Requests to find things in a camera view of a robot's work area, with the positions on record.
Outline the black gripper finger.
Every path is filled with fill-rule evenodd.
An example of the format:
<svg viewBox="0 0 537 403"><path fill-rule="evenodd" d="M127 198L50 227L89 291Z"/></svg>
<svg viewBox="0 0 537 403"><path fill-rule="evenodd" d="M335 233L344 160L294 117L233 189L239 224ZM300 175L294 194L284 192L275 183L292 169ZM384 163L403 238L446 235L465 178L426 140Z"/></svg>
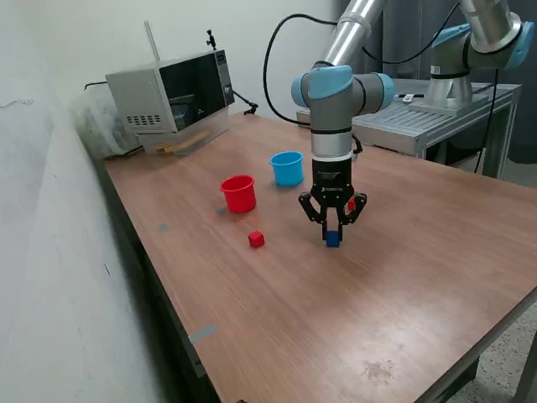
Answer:
<svg viewBox="0 0 537 403"><path fill-rule="evenodd" d="M302 192L299 196L299 203L305 211L306 216L312 221L321 225L322 240L326 241L327 234L327 207L320 205L320 209L317 210L311 202L311 194L309 192Z"/></svg>
<svg viewBox="0 0 537 403"><path fill-rule="evenodd" d="M340 242L343 241L343 227L353 224L357 220L363 208L366 206L367 201L368 197L366 194L355 193L346 204L341 205L336 209Z"/></svg>

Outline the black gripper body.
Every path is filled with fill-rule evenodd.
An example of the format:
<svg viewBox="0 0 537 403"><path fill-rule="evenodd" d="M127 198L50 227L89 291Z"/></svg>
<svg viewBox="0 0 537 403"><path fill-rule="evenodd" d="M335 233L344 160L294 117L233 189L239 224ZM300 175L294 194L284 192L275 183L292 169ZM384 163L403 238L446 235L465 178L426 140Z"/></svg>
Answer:
<svg viewBox="0 0 537 403"><path fill-rule="evenodd" d="M345 206L353 196L352 159L312 160L311 195L321 206Z"/></svg>

